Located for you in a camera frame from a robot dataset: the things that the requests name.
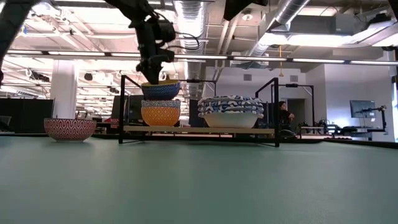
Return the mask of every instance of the light fixture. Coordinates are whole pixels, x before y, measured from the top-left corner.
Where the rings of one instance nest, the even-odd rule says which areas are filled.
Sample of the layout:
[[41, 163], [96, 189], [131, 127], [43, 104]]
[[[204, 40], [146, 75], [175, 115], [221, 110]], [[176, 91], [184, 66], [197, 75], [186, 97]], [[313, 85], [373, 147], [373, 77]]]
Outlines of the light fixture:
[[140, 57], [139, 53], [111, 53], [114, 57]]
[[0, 2], [0, 12], [2, 11], [2, 9], [4, 8], [4, 5], [6, 4], [5, 1]]
[[297, 34], [291, 35], [287, 44], [308, 47], [338, 47], [350, 38], [351, 36], [342, 35]]
[[344, 60], [335, 59], [312, 59], [312, 58], [294, 58], [293, 62], [312, 62], [312, 63], [344, 63]]
[[242, 11], [242, 20], [244, 21], [249, 21], [251, 19], [253, 19], [253, 15], [251, 14], [251, 9], [245, 9]]
[[384, 65], [384, 66], [398, 66], [398, 62], [378, 62], [378, 61], [357, 61], [353, 60], [350, 62], [352, 65]]
[[398, 34], [391, 35], [373, 45], [373, 47], [390, 47], [398, 45]]
[[286, 58], [277, 57], [234, 57], [234, 60], [244, 60], [244, 61], [258, 61], [258, 62], [286, 62]]
[[43, 54], [38, 50], [8, 50], [7, 54]]
[[49, 52], [50, 55], [105, 56], [102, 52]]
[[175, 55], [175, 58], [180, 59], [208, 59], [208, 60], [227, 60], [227, 56], [222, 55]]
[[85, 80], [92, 81], [93, 80], [93, 74], [92, 73], [86, 73], [85, 74]]

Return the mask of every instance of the column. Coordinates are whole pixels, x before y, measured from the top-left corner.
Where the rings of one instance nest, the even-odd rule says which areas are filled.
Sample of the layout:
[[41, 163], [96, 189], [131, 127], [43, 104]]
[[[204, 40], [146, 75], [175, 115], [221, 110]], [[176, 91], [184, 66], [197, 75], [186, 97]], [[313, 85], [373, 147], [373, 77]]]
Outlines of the column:
[[75, 61], [54, 60], [50, 92], [54, 100], [53, 118], [75, 119], [78, 79]]
[[[384, 54], [387, 55], [387, 59], [390, 62], [395, 62], [396, 61], [396, 50], [395, 51], [390, 51], [390, 52], [384, 52]], [[397, 96], [397, 83], [396, 80], [397, 78], [397, 67], [391, 66], [389, 67], [389, 74], [391, 77], [391, 110], [392, 110], [392, 124], [389, 124], [387, 122], [387, 127], [390, 128], [390, 130], [394, 131], [394, 140], [395, 142], [398, 141], [398, 96]]]

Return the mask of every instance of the wall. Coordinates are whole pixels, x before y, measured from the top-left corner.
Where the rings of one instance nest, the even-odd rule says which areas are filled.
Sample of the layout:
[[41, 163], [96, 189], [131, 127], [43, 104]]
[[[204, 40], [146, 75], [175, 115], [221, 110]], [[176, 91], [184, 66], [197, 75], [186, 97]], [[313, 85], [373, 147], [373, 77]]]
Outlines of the wall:
[[[275, 69], [269, 71], [268, 69], [249, 69], [243, 70], [241, 68], [224, 68], [220, 78], [217, 82], [217, 95], [242, 95], [242, 96], [255, 96], [255, 92], [260, 89], [264, 84], [274, 77], [279, 78], [280, 84], [291, 83], [290, 76], [298, 76], [298, 84], [305, 84], [305, 73], [301, 73], [299, 69], [283, 69], [283, 77], [280, 77], [280, 70]], [[251, 74], [252, 81], [243, 81], [244, 74]], [[206, 79], [211, 80], [214, 75], [214, 68], [206, 68]], [[208, 86], [205, 87], [203, 96], [213, 96], [214, 92]], [[279, 98], [306, 98], [309, 94], [302, 88], [286, 88], [281, 87], [279, 91]], [[263, 89], [259, 98], [264, 101], [271, 102], [271, 87]]]
[[[320, 65], [307, 73], [307, 84], [315, 86], [315, 119], [327, 117], [341, 127], [364, 125], [363, 119], [351, 118], [350, 100], [374, 100], [377, 107], [386, 105], [389, 134], [373, 133], [373, 136], [375, 141], [394, 141], [389, 67]], [[381, 114], [377, 113], [375, 122], [366, 119], [366, 125], [381, 127], [381, 120]]]
[[[313, 70], [309, 71], [305, 79], [308, 85], [314, 86], [314, 107], [315, 107], [315, 121], [326, 118], [326, 87], [325, 87], [325, 66], [319, 65]], [[306, 100], [306, 111], [312, 109], [312, 102], [310, 98]], [[312, 120], [311, 113], [306, 113], [305, 120], [310, 122]]]

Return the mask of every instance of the desk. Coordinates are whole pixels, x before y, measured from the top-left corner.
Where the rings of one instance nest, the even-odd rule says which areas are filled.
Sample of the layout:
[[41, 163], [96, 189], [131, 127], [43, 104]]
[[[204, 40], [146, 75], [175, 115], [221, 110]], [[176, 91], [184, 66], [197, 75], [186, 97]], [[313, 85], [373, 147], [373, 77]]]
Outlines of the desk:
[[0, 223], [396, 223], [398, 151], [0, 137]]
[[301, 126], [301, 127], [299, 127], [299, 130], [298, 130], [298, 132], [299, 132], [299, 135], [300, 135], [300, 139], [302, 138], [302, 134], [301, 134], [301, 130], [302, 129], [310, 129], [310, 130], [314, 130], [314, 133], [315, 133], [315, 130], [323, 130], [324, 129], [324, 127], [313, 127], [313, 126]]

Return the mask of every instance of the wooden shelf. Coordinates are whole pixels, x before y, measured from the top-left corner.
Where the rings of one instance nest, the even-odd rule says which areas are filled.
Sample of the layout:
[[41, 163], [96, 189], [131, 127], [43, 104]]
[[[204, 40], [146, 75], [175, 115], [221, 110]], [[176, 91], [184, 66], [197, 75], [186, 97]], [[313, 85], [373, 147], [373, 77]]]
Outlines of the wooden shelf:
[[274, 129], [257, 128], [176, 128], [125, 126], [125, 131], [171, 132], [171, 133], [231, 133], [231, 134], [274, 134]]

